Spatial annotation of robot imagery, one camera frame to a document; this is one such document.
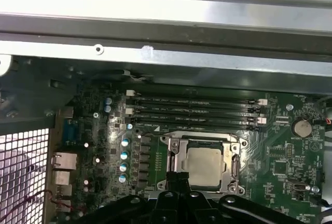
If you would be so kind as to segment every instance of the screw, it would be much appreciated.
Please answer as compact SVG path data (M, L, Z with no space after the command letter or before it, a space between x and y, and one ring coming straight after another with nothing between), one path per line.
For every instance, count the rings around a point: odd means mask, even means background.
M165 197L173 197L173 193L172 193L172 192L167 192L167 193L165 194Z
M312 191L313 193L319 193L320 189L319 189L319 187L317 187L317 186L313 186L313 187L311 188L311 191Z
M233 197L228 197L228 198L226 198L226 202L228 202L228 203L234 203L235 199Z
M197 192L192 192L192 193L190 193L190 196L191 196L191 197L198 197L199 194L198 194Z
M294 109L294 106L292 104L287 104L286 109L287 111L291 111Z
M138 202L140 202L140 198L138 198L138 197L135 197L130 201L130 203L132 203L132 204L136 204Z
M16 110L12 110L12 111L10 111L10 112L8 112L7 114L6 114L6 117L7 118L14 118L16 115L18 115L19 113L18 113L18 111L16 111Z
M45 111L45 115L46 115L46 117L51 117L51 116L53 116L54 114L55 114L55 112L52 111L52 110L46 110L46 111Z
M95 49L97 55L101 55L102 53L104 53L104 47L100 44L96 44L94 46L94 49Z

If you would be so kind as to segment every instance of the ram slot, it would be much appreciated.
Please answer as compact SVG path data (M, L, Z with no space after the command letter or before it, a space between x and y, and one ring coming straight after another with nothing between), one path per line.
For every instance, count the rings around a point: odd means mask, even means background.
M180 122L169 122L157 119L135 119L133 123L137 124L151 124L161 125L164 128L174 128L179 130L197 129L197 130L246 130L246 131L259 131L259 127L255 125L240 125L240 124L211 124L211 123L180 123Z
M239 117L258 117L258 114L249 113L248 110L238 111L234 109L209 109L204 107L164 107L162 105L156 106L133 106L136 113L152 114L155 112L166 113L168 115L186 115L186 116L239 116Z
M139 113L134 114L131 117L133 118L157 118L157 119L165 119L165 120L181 120L183 118L187 121L197 121L197 122L214 122L214 121L244 121L250 123L256 123L256 118L253 117L241 117L241 116L218 116L218 117L211 117L211 116L188 116L188 115L180 115L180 114L170 114L170 113Z
M211 102L197 102L197 101L182 101L182 102L160 102L160 101L140 101L134 99L134 101L127 101L127 105L138 105L143 107L172 107L172 108L204 108L204 109L218 109L222 111L236 111L244 113L259 113L260 107L253 107L251 105L239 105L239 104L215 104Z
M208 97L205 96L204 98L200 98L197 95L165 95L165 94L158 94L158 93L139 93L140 96L136 98L141 99L159 99L163 101L183 101L183 100L193 100L193 101L208 101L208 102L215 102L215 103L225 103L225 104L258 104L259 100L255 99L238 99L238 98L226 98L226 97Z

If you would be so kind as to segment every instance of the black plastic part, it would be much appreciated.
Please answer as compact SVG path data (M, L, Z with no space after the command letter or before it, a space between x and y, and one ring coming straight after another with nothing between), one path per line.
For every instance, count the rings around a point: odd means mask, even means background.
M176 224L179 194L174 191L164 191L159 194L158 200L150 218L151 224Z
M274 211L236 195L226 195L219 200L221 211L255 224L303 224L302 221Z
M102 208L97 209L89 215L79 218L72 224L108 224L116 223L121 220L130 220L137 218L145 213L146 201L136 195L129 195L117 200L113 204L108 204Z
M191 191L184 195L188 212L195 217L197 224L227 223L220 211L212 208L201 192Z

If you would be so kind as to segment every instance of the capacitor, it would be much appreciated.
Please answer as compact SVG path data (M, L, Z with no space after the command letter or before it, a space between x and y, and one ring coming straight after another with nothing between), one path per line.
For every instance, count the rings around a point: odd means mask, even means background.
M126 170L127 170L127 167L128 167L128 165L126 164L126 163L122 163L121 165L120 165L120 171L121 172L126 172Z
M112 110L112 108L111 108L109 105L106 105L106 106L104 107L104 111L105 111L106 113L110 113L111 110Z
M127 176L125 174L122 174L119 176L119 182L124 183L127 180Z
M128 158L128 156L129 156L128 152L127 151L123 151L123 152L121 152L120 158L122 160L125 160L125 159Z
M111 98L109 98L109 97L107 97L107 98L105 99L105 104L106 104L106 105L110 105L110 104L112 104L112 102L113 102L113 100L112 100Z
M129 145L129 139L127 138L124 138L122 141L121 141L121 145L123 147L127 147Z

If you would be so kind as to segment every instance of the metal mesh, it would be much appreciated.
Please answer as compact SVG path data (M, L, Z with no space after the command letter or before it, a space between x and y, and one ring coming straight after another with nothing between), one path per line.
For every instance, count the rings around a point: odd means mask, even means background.
M48 129L0 136L0 216L45 189ZM24 203L6 224L42 223L44 194Z

